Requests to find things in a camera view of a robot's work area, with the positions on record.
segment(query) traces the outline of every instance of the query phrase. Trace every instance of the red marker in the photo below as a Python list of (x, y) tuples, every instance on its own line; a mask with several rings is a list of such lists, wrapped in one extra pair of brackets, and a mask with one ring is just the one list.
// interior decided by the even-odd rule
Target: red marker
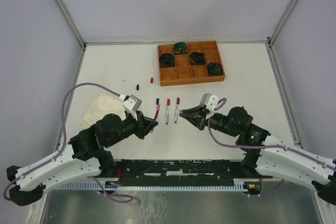
[(159, 98), (156, 99), (156, 109), (157, 109), (158, 106), (160, 106), (160, 99)]
[(168, 125), (169, 121), (169, 106), (170, 106), (170, 99), (167, 99), (167, 114), (166, 114), (166, 124)]
[(177, 123), (178, 107), (179, 107), (179, 105), (180, 105), (180, 98), (178, 97), (178, 98), (177, 98), (177, 101), (176, 101), (175, 123)]
[(154, 120), (158, 120), (159, 118), (159, 111), (160, 111), (160, 105), (156, 106), (156, 113), (155, 113), (155, 117)]

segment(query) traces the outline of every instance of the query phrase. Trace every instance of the purple cable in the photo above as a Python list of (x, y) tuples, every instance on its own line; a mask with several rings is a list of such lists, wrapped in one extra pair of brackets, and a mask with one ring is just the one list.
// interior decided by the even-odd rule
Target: purple cable
[(104, 192), (104, 194), (106, 196), (108, 196), (112, 201), (114, 202), (117, 202), (117, 203), (128, 203), (128, 202), (131, 202), (133, 200), (133, 197), (131, 195), (127, 195), (127, 194), (113, 194), (113, 196), (116, 196), (116, 197), (126, 197), (126, 198), (130, 198), (128, 200), (117, 200), (117, 199), (114, 199), (110, 194), (108, 194), (103, 185), (95, 178), (95, 177), (91, 177), (95, 182), (97, 182), (98, 186), (100, 187), (100, 189)]
[[(226, 98), (222, 98), (222, 99), (220, 99), (220, 100), (219, 100), (219, 103), (220, 103), (220, 102), (221, 102), (221, 104), (220, 104), (219, 106), (217, 106), (217, 108), (215, 108), (215, 111), (219, 110), (221, 107), (224, 106), (224, 104), (226, 103)], [(218, 145), (220, 145), (220, 146), (223, 146), (223, 147), (228, 147), (228, 148), (255, 149), (255, 150), (257, 150), (257, 149), (268, 149), (268, 148), (280, 148), (280, 149), (283, 149), (283, 150), (286, 149), (286, 147), (283, 146), (283, 145), (249, 146), (249, 145), (229, 145), (229, 144), (223, 144), (223, 143), (219, 142), (219, 141), (215, 138), (214, 134), (212, 133), (211, 126), (210, 126), (210, 120), (208, 120), (208, 130), (209, 130), (209, 133), (210, 133), (211, 138), (215, 141), (215, 143), (218, 144)], [(290, 147), (287, 148), (287, 150), (290, 151), (290, 152), (294, 152), (294, 153), (296, 153), (296, 154), (298, 154), (298, 155), (300, 155), (300, 156), (302, 156), (302, 157), (305, 157), (305, 158), (307, 158), (307, 159), (309, 159), (309, 160), (312, 160), (312, 161), (316, 162), (316, 163), (319, 164), (319, 165), (322, 165), (322, 166), (325, 165), (324, 162), (322, 162), (322, 161), (320, 161), (320, 160), (318, 160), (318, 159), (316, 159), (316, 158), (313, 158), (313, 157), (311, 157), (311, 156), (309, 156), (309, 155), (307, 155), (307, 154), (305, 154), (305, 153), (301, 153), (301, 152), (299, 152), (299, 151), (297, 151), (297, 150), (295, 150), (295, 149), (292, 149), (292, 148), (290, 148)], [(331, 169), (332, 171), (336, 172), (336, 168), (335, 168), (335, 167), (332, 167), (331, 165), (326, 165), (326, 168)]]
[[(67, 143), (67, 132), (66, 132), (66, 129), (65, 129), (64, 107), (65, 107), (65, 104), (66, 104), (66, 101), (67, 101), (67, 98), (69, 97), (69, 95), (70, 95), (76, 88), (81, 87), (81, 86), (96, 86), (96, 87), (99, 87), (99, 88), (101, 88), (101, 89), (104, 89), (104, 90), (106, 90), (106, 91), (108, 91), (108, 92), (110, 92), (110, 93), (112, 93), (112, 94), (114, 94), (114, 95), (116, 95), (116, 96), (118, 96), (118, 97), (120, 96), (120, 94), (114, 92), (113, 90), (110, 90), (110, 89), (108, 89), (108, 88), (106, 88), (106, 87), (104, 87), (104, 86), (102, 86), (102, 85), (100, 85), (100, 84), (93, 83), (93, 82), (84, 82), (84, 83), (75, 85), (75, 86), (73, 86), (71, 89), (69, 89), (69, 91), (65, 94), (65, 96), (64, 96), (64, 98), (63, 98), (62, 106), (61, 106), (61, 123), (62, 123), (62, 131), (63, 131), (63, 142), (62, 142), (61, 149), (58, 151), (58, 153), (57, 153), (54, 157), (52, 157), (51, 159), (49, 159), (49, 160), (47, 160), (47, 161), (45, 161), (45, 162), (43, 162), (43, 163), (37, 165), (36, 167), (34, 167), (34, 168), (32, 168), (32, 169), (26, 171), (25, 173), (22, 173), (21, 176), (23, 176), (23, 177), (27, 176), (28, 174), (32, 173), (33, 171), (35, 171), (35, 170), (37, 170), (37, 169), (39, 169), (39, 168), (45, 166), (46, 164), (49, 164), (53, 159), (58, 158), (58, 157), (62, 154), (62, 152), (64, 151), (64, 149), (65, 149), (65, 147), (66, 147), (66, 143)], [(21, 179), (21, 176), (15, 178), (13, 181), (11, 181), (11, 182), (5, 187), (4, 192), (3, 192), (3, 197), (4, 197), (5, 200), (9, 200), (9, 201), (11, 200), (10, 198), (7, 197), (7, 191), (9, 190), (9, 188), (10, 188), (12, 185), (14, 185), (18, 180)]]
[(226, 103), (227, 99), (222, 98), (218, 101), (218, 106), (215, 108), (215, 111), (220, 110)]

